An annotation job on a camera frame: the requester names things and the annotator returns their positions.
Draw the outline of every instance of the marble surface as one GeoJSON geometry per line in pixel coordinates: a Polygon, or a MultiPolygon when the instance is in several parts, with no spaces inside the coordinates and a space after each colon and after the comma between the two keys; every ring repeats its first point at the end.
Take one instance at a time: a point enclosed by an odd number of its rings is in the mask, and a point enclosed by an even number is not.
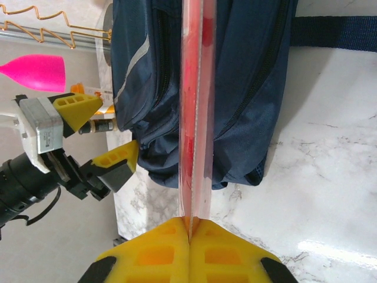
{"type": "MultiPolygon", "coordinates": [[[[377,12],[372,1],[348,2],[358,15],[377,12]]],[[[310,3],[326,14],[325,1],[301,1],[297,14],[310,3]]],[[[111,88],[101,55],[101,86],[111,88]]],[[[265,179],[212,194],[211,219],[276,254],[299,282],[377,282],[376,75],[377,54],[292,48],[265,179]]],[[[107,135],[110,149],[130,140],[129,132],[107,135]]],[[[114,199],[128,239],[177,216],[178,191],[140,167],[114,199]]]]}

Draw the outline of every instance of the small bottle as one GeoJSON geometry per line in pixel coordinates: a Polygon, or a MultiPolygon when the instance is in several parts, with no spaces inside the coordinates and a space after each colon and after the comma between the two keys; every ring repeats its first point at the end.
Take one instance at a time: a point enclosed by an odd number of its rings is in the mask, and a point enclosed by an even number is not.
{"type": "Polygon", "coordinates": [[[79,134],[103,133],[118,130],[117,121],[112,119],[99,119],[87,121],[78,131],[79,134]]]}
{"type": "Polygon", "coordinates": [[[97,96],[102,99],[104,105],[95,113],[95,115],[114,114],[115,108],[113,103],[113,92],[110,90],[101,90],[94,87],[86,87],[82,83],[71,86],[72,93],[87,94],[89,96],[97,96]]]}

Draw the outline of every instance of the clear plastic sheet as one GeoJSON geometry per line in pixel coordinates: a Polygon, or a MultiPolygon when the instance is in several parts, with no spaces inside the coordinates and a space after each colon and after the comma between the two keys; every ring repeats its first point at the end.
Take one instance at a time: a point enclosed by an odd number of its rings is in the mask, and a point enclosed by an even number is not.
{"type": "Polygon", "coordinates": [[[184,0],[180,93],[179,209],[191,239],[210,213],[216,0],[184,0]]]}

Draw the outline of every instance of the navy blue backpack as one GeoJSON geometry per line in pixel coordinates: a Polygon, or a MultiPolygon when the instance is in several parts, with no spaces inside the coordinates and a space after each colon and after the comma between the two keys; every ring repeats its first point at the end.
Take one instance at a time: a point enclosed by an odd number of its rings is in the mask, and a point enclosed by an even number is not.
{"type": "MultiPolygon", "coordinates": [[[[376,17],[294,18],[297,0],[219,0],[213,189],[258,185],[279,115],[290,45],[377,51],[376,17]]],[[[114,0],[113,90],[138,164],[178,186],[181,0],[114,0]]]]}

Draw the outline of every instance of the reflective stripe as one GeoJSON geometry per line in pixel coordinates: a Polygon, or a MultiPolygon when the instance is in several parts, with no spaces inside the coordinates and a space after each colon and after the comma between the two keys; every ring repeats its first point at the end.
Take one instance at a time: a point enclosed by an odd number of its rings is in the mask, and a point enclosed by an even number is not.
{"type": "Polygon", "coordinates": [[[118,103],[118,98],[119,98],[120,94],[124,91],[125,84],[127,82],[127,78],[128,78],[128,75],[130,74],[131,70],[136,65],[136,63],[141,59],[141,57],[143,57],[144,55],[146,55],[146,53],[148,52],[148,50],[149,50],[149,36],[147,35],[147,38],[145,39],[144,43],[136,51],[136,53],[134,54],[134,56],[132,57],[132,59],[130,61],[130,64],[128,65],[128,69],[127,69],[127,73],[126,73],[125,78],[124,78],[123,85],[119,89],[119,91],[117,93],[117,96],[114,98],[114,104],[118,103]]]}

